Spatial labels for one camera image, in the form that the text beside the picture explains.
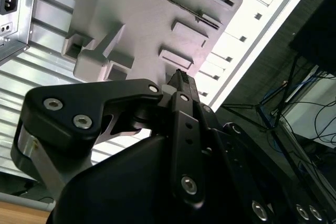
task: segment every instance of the screw hole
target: screw hole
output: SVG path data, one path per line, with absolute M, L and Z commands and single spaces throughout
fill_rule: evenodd
M 87 124 L 88 123 L 88 121 L 84 118 L 78 119 L 78 122 L 81 123 L 81 124 Z
M 187 138 L 185 141 L 187 142 L 187 144 L 193 144 L 193 141 L 190 138 Z
M 185 126 L 187 126 L 187 128 L 190 129 L 190 130 L 193 128 L 193 126 L 189 123 L 185 123 Z
M 49 106 L 53 107 L 53 108 L 56 108 L 56 107 L 58 107 L 58 103 L 57 102 L 49 102 Z

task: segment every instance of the black cable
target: black cable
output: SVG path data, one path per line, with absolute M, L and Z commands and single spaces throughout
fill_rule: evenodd
M 336 104 L 336 101 L 332 101 L 332 102 L 328 103 L 327 105 L 324 105 L 324 106 L 319 110 L 319 112 L 316 114 L 316 116 L 315 116 L 315 118 L 314 118 L 314 129 L 315 129 L 315 132 L 316 132 L 316 136 L 317 136 L 317 138 L 318 138 L 320 141 L 325 142 L 325 143 L 326 143 L 326 141 L 322 140 L 320 135 L 323 133 L 323 131 L 324 131 L 326 128 L 324 128 L 324 130 L 319 134 L 319 133 L 317 132 L 316 121 L 317 121 L 317 118 L 318 118 L 319 114 L 322 112 L 322 110 L 324 110 L 326 107 L 334 106 L 335 104 Z
M 336 119 L 336 116 L 333 118 L 333 119 L 331 119 L 330 120 L 330 122 L 326 125 L 326 127 L 324 127 L 324 129 L 320 132 L 320 134 L 319 135 L 321 135 L 329 126 L 330 126 L 330 124 L 334 121 Z
M 335 142 L 332 141 L 332 140 L 334 139 L 334 137 L 336 137 L 336 133 L 335 133 L 335 136 L 333 136 L 333 137 L 331 138 L 331 140 L 330 140 L 330 143 L 331 143 L 332 145 L 336 145 Z
M 334 132 L 334 133 L 330 133 L 330 134 L 326 134 L 326 135 L 319 135 L 319 136 L 317 136 L 317 137 L 314 137 L 314 138 L 309 138 L 309 140 L 315 140 L 315 139 L 318 139 L 319 137 L 325 137 L 325 136 L 331 136 L 331 135 L 335 135 L 336 136 L 336 132 Z
M 336 76 L 332 76 L 332 77 L 324 77 L 324 76 L 313 75 L 313 77 L 321 78 L 321 79 L 329 79 L 329 80 L 336 81 L 336 79 L 333 79 L 333 78 L 335 78 Z
M 288 121 L 287 121 L 287 119 L 284 117 L 284 115 L 281 115 L 281 116 L 282 116 L 282 117 L 285 119 L 285 121 L 287 122 L 288 126 L 290 127 L 290 130 L 292 131 L 292 134 L 293 134 L 294 138 L 296 139 L 292 126 L 288 123 Z M 295 152 L 292 152 L 292 153 L 293 153 L 294 155 L 296 155 L 300 160 L 302 160 L 302 161 L 304 161 L 305 163 L 307 163 L 307 164 L 309 164 L 309 165 L 312 166 L 312 168 L 313 168 L 313 170 L 314 170 L 314 172 L 315 172 L 315 174 L 316 174 L 316 177 L 317 177 L 317 179 L 319 180 L 320 184 L 325 188 L 325 190 L 327 191 L 327 193 L 328 193 L 328 194 L 329 194 L 329 195 L 336 201 L 336 197 L 331 193 L 331 191 L 329 191 L 329 189 L 327 188 L 327 186 L 322 182 L 322 180 L 321 180 L 321 178 L 320 178 L 320 176 L 319 176 L 319 174 L 318 174 L 318 172 L 317 172 L 317 170 L 316 170 L 317 167 L 315 166 L 315 164 L 313 163 L 313 161 L 311 160 L 311 158 L 308 157 L 308 159 L 309 159 L 310 162 L 307 162 L 307 161 L 305 161 L 302 157 L 299 157 Z
M 279 150 L 275 149 L 275 148 L 272 146 L 272 144 L 271 144 L 271 142 L 269 141 L 269 138 L 268 138 L 268 131 L 266 132 L 266 139 L 267 139 L 267 143 L 268 143 L 269 147 L 271 147 L 273 151 L 276 151 L 276 152 L 278 152 L 278 153 L 281 153 L 281 154 L 282 154 L 282 152 L 281 152 L 281 151 L 279 151 Z
M 43 200 L 43 199 L 52 199 L 52 200 L 54 200 L 54 198 L 49 197 L 49 196 L 46 196 L 46 197 L 43 197 L 43 198 L 39 199 L 38 201 L 41 201 L 41 200 Z
M 317 106 L 327 106 L 327 107 L 333 106 L 333 105 L 324 105 L 324 104 L 315 103 L 315 102 L 288 102 L 286 104 L 291 105 L 291 104 L 296 104 L 296 103 L 307 103 L 307 104 L 313 104 L 313 105 L 317 105 Z

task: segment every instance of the metal panel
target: metal panel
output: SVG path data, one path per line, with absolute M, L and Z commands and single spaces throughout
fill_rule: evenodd
M 219 108 L 299 1 L 243 1 L 226 29 L 232 38 L 223 35 L 213 49 L 213 53 L 224 58 L 229 56 L 232 61 L 209 94 L 201 97 L 202 102 L 210 105 L 214 111 Z

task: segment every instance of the wire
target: wire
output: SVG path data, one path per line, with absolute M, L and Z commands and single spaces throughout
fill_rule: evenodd
M 281 151 L 277 150 L 275 147 L 272 146 L 272 144 L 271 144 L 271 142 L 269 141 L 269 138 L 268 138 L 268 131 L 266 131 L 266 139 L 267 139 L 267 143 L 268 143 L 269 147 L 271 147 L 274 151 L 282 154 Z
M 322 136 L 320 135 L 320 136 L 317 136 L 317 137 L 314 137 L 314 138 L 309 138 L 309 140 L 315 140 L 315 139 L 318 139 L 319 137 L 332 136 L 332 135 L 336 136 L 336 132 L 330 133 L 330 134 L 327 134 L 327 135 L 322 135 Z
M 335 133 L 335 136 L 333 136 L 333 137 L 331 138 L 331 140 L 330 140 L 330 143 L 331 143 L 332 145 L 336 145 L 335 142 L 332 141 L 332 140 L 334 139 L 334 137 L 336 137 L 336 133 Z
M 288 121 L 287 121 L 287 119 L 284 117 L 284 115 L 281 115 L 281 116 L 286 120 L 286 122 L 287 122 L 287 124 L 288 124 L 290 130 L 292 131 L 292 134 L 293 134 L 294 138 L 296 139 L 296 136 L 295 136 L 295 134 L 294 134 L 294 131 L 293 131 L 292 126 L 288 123 Z M 302 160 L 303 162 L 305 162 L 305 163 L 307 163 L 307 164 L 309 164 L 309 165 L 312 166 L 312 168 L 313 168 L 313 170 L 314 170 L 314 172 L 315 172 L 315 174 L 316 174 L 316 177 L 317 177 L 317 179 L 319 180 L 320 184 L 325 188 L 325 190 L 327 191 L 327 193 L 328 193 L 328 194 L 329 194 L 329 195 L 336 201 L 336 197 L 334 196 L 334 194 L 331 193 L 331 191 L 329 191 L 329 188 L 322 182 L 322 180 L 321 180 L 321 178 L 320 178 L 320 175 L 318 174 L 318 172 L 317 172 L 317 170 L 316 170 L 317 167 L 315 166 L 315 164 L 313 163 L 313 161 L 311 160 L 311 158 L 308 156 L 308 159 L 309 159 L 310 162 L 307 162 L 307 161 L 305 161 L 302 157 L 299 157 L 298 154 L 296 154 L 295 152 L 290 152 L 290 153 L 295 154 L 300 160 Z
M 328 143 L 329 141 L 324 141 L 324 140 L 322 140 L 320 135 L 326 130 L 326 128 L 331 124 L 331 122 L 332 122 L 335 118 L 329 122 L 329 124 L 327 125 L 327 127 L 325 127 L 325 128 L 323 129 L 323 131 L 322 131 L 320 134 L 318 133 L 318 131 L 317 131 L 317 126 L 316 126 L 317 118 L 318 118 L 319 114 L 320 114 L 325 108 L 334 106 L 335 104 L 336 104 L 336 101 L 332 101 L 332 102 L 328 103 L 327 105 L 324 105 L 324 106 L 319 110 L 319 112 L 316 114 L 316 116 L 315 116 L 315 118 L 314 118 L 314 129 L 315 129 L 317 138 L 318 138 L 319 140 L 321 140 L 322 142 L 325 142 L 325 143 Z
M 49 197 L 49 196 L 46 196 L 46 197 L 43 197 L 43 198 L 39 199 L 38 201 L 41 201 L 41 200 L 43 200 L 43 199 L 52 199 L 52 200 L 54 200 L 54 198 Z
M 287 105 L 290 104 L 296 104 L 296 103 L 307 103 L 307 104 L 313 104 L 313 105 L 317 105 L 317 106 L 327 106 L 327 107 L 331 107 L 333 105 L 324 105 L 324 104 L 319 104 L 319 103 L 315 103 L 315 102 L 288 102 L 286 103 Z

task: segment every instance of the blue cable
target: blue cable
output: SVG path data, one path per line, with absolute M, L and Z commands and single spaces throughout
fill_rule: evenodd
M 297 85 L 295 85 L 295 86 L 293 86 L 292 87 L 292 89 L 293 88 L 296 88 L 296 87 L 298 87 L 298 86 L 300 86 L 300 85 L 304 85 L 304 84 L 306 84 L 306 83 L 308 83 L 308 82 L 315 82 L 315 81 L 318 81 L 319 80 L 319 78 L 309 78 L 307 81 L 304 81 L 304 82 L 302 82 L 302 83 L 299 83 L 299 84 L 297 84 Z M 264 100 L 264 99 L 266 99 L 267 97 L 269 97 L 272 93 L 274 92 L 274 90 L 270 90 L 270 91 L 268 91 L 265 95 L 264 95 L 264 98 L 262 99 L 262 100 Z M 269 123 L 271 123 L 271 118 L 269 118 L 268 116 L 267 116 L 267 114 L 265 113 L 265 111 L 264 111 L 264 107 L 263 106 L 260 106 L 260 109 L 261 109 L 261 111 L 262 111 L 262 113 L 265 115 L 265 117 L 266 117 L 266 119 L 268 120 L 268 122 Z M 280 150 L 280 148 L 279 148 L 279 146 L 277 145 L 277 143 L 276 143 L 276 141 L 273 139 L 273 142 L 274 142 L 274 148 L 276 149 L 276 150 L 278 150 L 279 152 L 281 152 L 281 150 Z

